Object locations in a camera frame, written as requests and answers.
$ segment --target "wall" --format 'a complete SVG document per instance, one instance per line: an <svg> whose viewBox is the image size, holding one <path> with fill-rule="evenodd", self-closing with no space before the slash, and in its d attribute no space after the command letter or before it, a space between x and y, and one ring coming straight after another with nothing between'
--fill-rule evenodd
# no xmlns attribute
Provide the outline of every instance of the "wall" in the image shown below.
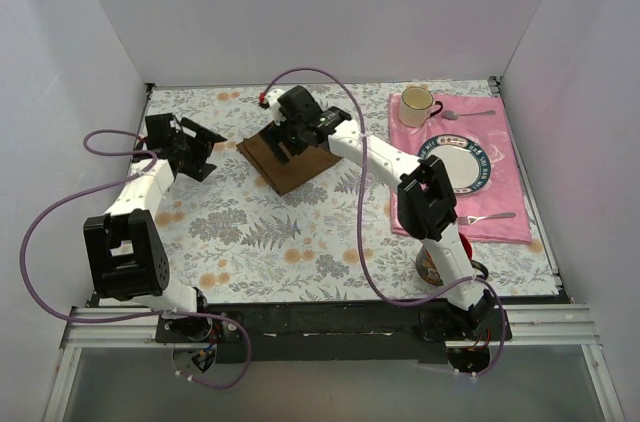
<svg viewBox="0 0 640 422"><path fill-rule="evenodd" d="M640 0L543 0L504 76L560 271L640 420Z"/></svg>
<svg viewBox="0 0 640 422"><path fill-rule="evenodd" d="M94 158L82 137L104 126L133 129L144 85L97 0L2 0L0 53L0 419L35 421L44 414L65 324L27 294L18 247L51 202L124 174L126 161ZM99 143L131 147L131 140ZM110 200L101 194L72 203L35 233L30 272L62 311L91 294L82 224Z"/></svg>
<svg viewBox="0 0 640 422"><path fill-rule="evenodd" d="M308 64L349 81L500 75L540 0L100 2L145 81L185 86Z"/></svg>

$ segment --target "pink towel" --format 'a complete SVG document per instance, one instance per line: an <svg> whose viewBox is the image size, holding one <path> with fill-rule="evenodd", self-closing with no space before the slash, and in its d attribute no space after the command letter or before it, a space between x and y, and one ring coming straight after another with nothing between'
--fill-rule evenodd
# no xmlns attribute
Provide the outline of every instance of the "pink towel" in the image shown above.
<svg viewBox="0 0 640 422"><path fill-rule="evenodd" d="M480 145L491 161L489 182L478 192L458 196L458 216L491 215L515 212L512 219L493 219L470 226L460 226L460 232L472 240L531 243L529 217L524 206L520 173L509 138L507 117L502 100L496 97L462 97L458 95L434 95L444 105L444 110L460 114L495 110L496 115L461 117L446 120L436 115L422 127L409 128L398 120L400 94L389 97L389 132L391 144L410 154L417 154L424 142L436 135L456 134L467 137ZM407 235L398 221L397 200L391 194L391 231Z"/></svg>

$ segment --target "silver fork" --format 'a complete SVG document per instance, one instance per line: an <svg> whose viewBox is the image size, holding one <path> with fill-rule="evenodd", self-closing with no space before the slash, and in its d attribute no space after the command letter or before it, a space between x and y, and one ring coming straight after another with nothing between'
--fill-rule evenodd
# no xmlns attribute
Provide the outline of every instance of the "silver fork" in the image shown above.
<svg viewBox="0 0 640 422"><path fill-rule="evenodd" d="M492 215L483 215L483 216L465 215L463 217L458 217L458 224L460 224L460 225L473 225L476 222L480 222L481 220L487 220L487 219L513 219L515 216L516 216L515 212L503 212L501 214L492 214Z"/></svg>

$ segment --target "floral tablecloth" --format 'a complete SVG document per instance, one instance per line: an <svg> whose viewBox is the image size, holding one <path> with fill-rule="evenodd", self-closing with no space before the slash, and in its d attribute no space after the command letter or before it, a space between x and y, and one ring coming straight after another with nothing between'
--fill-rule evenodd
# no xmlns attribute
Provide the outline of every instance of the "floral tablecloth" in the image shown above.
<svg viewBox="0 0 640 422"><path fill-rule="evenodd" d="M368 131L389 139L387 100L408 85L433 93L491 95L486 81L354 84ZM324 105L353 107L337 85L310 84ZM237 151L260 130L269 112L258 108L262 87L155 89L148 114L173 112L229 139L203 182L184 175L166 195L156 224L172 274L199 287L209 302L284 302L375 299L356 250L360 169L342 160L284 197L278 196ZM391 233L389 190L369 179L364 211L365 254L378 286L390 297L413 298L435 289L414 268L420 242ZM533 244L474 243L500 295L555 295L556 285L529 201Z"/></svg>

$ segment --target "brown cloth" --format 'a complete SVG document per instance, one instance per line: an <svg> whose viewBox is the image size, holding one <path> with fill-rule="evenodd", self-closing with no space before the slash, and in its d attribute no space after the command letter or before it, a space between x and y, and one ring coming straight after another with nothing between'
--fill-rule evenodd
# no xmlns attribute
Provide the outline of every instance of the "brown cloth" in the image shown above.
<svg viewBox="0 0 640 422"><path fill-rule="evenodd" d="M278 195L291 192L340 160L324 149L309 147L302 154L291 157L288 163L281 164L260 134L244 139L237 148Z"/></svg>

